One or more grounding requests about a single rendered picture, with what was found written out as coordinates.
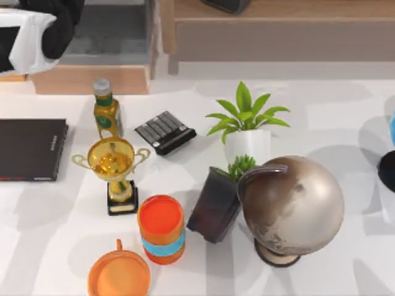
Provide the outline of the pale wooden drawer front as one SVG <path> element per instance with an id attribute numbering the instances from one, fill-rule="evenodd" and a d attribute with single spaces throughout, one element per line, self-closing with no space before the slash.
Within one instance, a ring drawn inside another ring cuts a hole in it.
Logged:
<path id="1" fill-rule="evenodd" d="M 37 94 L 93 93 L 95 79 L 111 82 L 114 94 L 148 94 L 151 67 L 148 65 L 58 65 L 53 69 L 30 75 Z"/>

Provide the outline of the black calculator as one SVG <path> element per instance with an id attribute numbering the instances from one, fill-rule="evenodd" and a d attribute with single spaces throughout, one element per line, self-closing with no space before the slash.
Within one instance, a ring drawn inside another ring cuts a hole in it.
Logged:
<path id="1" fill-rule="evenodd" d="M 169 111 L 164 111 L 135 131 L 151 146 L 159 156 L 166 156 L 197 136 L 195 129 L 184 125 Z"/>

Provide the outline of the wooden cupboard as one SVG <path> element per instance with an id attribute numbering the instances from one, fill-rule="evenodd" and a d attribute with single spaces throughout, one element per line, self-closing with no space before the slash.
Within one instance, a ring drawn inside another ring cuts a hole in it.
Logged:
<path id="1" fill-rule="evenodd" d="M 179 62 L 395 62 L 395 0 L 158 0 L 169 70 Z"/>

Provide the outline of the brown globe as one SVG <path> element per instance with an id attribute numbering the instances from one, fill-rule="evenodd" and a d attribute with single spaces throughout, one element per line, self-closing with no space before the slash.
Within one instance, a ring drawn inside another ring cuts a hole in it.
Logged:
<path id="1" fill-rule="evenodd" d="M 306 157 L 277 157 L 248 170 L 237 195 L 255 250 L 270 266 L 288 267 L 324 248 L 343 222 L 340 185 Z"/>

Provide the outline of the green plant in white pot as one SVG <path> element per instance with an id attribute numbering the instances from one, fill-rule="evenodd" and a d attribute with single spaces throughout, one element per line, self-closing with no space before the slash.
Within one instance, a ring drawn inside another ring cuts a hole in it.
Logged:
<path id="1" fill-rule="evenodd" d="M 277 117 L 278 112 L 290 112 L 290 109 L 275 105 L 263 110 L 271 94 L 265 93 L 253 99 L 249 88 L 244 82 L 239 82 L 236 88 L 236 103 L 218 99 L 217 103 L 227 113 L 210 113 L 207 118 L 215 118 L 218 122 L 207 132 L 210 136 L 221 133 L 221 141 L 225 157 L 231 165 L 237 158 L 244 155 L 252 157 L 256 164 L 265 163 L 270 158 L 270 131 L 263 129 L 265 125 L 277 125 L 289 128 L 290 125 Z"/>

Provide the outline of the green plant in black pot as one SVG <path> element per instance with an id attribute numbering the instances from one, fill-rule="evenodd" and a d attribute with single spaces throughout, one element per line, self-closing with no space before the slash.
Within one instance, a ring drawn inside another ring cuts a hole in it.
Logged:
<path id="1" fill-rule="evenodd" d="M 254 167 L 255 159 L 247 154 L 237 156 L 227 171 L 210 167 L 187 228 L 198 232 L 207 242 L 221 242 L 241 209 L 238 181 L 243 173 Z"/>

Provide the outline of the orange mug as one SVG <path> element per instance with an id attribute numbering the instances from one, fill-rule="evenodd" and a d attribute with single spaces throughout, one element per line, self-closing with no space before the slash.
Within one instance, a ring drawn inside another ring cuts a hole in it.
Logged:
<path id="1" fill-rule="evenodd" d="M 151 272 L 135 252 L 125 250 L 116 240 L 116 249 L 100 257 L 88 274 L 89 296 L 148 296 Z"/>

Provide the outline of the dark object on shelf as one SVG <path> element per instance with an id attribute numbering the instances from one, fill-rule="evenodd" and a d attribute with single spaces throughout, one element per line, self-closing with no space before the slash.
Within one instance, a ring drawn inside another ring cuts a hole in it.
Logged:
<path id="1" fill-rule="evenodd" d="M 201 0 L 204 4 L 214 7 L 229 14 L 243 12 L 251 0 Z"/>

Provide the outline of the grey drawer inside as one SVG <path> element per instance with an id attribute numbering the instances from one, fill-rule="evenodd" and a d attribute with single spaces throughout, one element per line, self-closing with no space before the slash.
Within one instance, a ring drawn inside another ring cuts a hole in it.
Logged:
<path id="1" fill-rule="evenodd" d="M 86 0 L 61 65 L 149 65 L 156 0 Z"/>

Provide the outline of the green bottle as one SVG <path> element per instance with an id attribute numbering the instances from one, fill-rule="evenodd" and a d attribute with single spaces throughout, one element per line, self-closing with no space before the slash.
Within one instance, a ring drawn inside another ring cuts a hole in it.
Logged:
<path id="1" fill-rule="evenodd" d="M 100 138 L 122 138 L 120 104 L 113 97 L 110 81 L 105 78 L 95 79 L 93 91 L 96 99 L 93 113 Z"/>

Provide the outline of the gold trophy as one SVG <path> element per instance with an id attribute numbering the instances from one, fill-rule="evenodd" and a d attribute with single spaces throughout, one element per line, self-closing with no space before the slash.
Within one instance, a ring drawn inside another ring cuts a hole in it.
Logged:
<path id="1" fill-rule="evenodd" d="M 127 176 L 146 161 L 151 154 L 147 148 L 134 150 L 122 138 L 103 138 L 96 142 L 87 156 L 75 154 L 71 161 L 87 168 L 107 183 L 107 212 L 110 216 L 138 211 L 138 188 Z"/>

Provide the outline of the black round object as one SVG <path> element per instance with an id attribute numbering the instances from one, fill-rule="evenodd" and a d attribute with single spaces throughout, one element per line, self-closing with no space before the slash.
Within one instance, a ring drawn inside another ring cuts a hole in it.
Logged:
<path id="1" fill-rule="evenodd" d="M 395 150 L 386 153 L 377 166 L 378 177 L 381 182 L 395 193 Z"/>

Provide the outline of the orange cup with blue band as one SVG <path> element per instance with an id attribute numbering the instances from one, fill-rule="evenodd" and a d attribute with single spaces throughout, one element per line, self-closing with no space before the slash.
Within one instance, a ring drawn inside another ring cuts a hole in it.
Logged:
<path id="1" fill-rule="evenodd" d="M 158 265 L 176 262 L 185 250 L 181 204 L 169 195 L 153 195 L 138 210 L 141 241 L 147 257 Z"/>

